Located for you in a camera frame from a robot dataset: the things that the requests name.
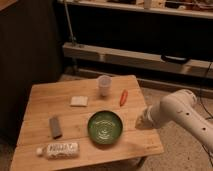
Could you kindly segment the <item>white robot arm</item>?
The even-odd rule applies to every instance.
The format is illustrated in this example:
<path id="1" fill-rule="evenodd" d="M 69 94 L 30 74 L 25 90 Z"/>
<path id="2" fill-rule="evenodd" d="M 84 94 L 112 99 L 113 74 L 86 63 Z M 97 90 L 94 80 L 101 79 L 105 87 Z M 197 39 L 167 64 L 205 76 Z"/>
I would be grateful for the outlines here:
<path id="1" fill-rule="evenodd" d="M 196 103 L 197 97 L 192 91 L 178 90 L 145 108 L 138 116 L 135 127 L 153 126 L 158 129 L 174 121 L 213 152 L 213 124 L 195 111 Z"/>

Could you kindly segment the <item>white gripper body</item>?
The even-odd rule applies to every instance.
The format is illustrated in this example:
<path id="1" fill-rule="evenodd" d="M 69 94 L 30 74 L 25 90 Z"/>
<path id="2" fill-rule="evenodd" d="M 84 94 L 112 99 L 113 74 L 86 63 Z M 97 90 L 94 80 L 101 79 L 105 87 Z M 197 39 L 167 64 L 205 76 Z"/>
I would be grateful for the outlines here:
<path id="1" fill-rule="evenodd" d="M 144 110 L 141 115 L 139 115 L 135 122 L 135 128 L 139 130 L 152 129 L 152 122 L 148 120 L 147 111 Z"/>

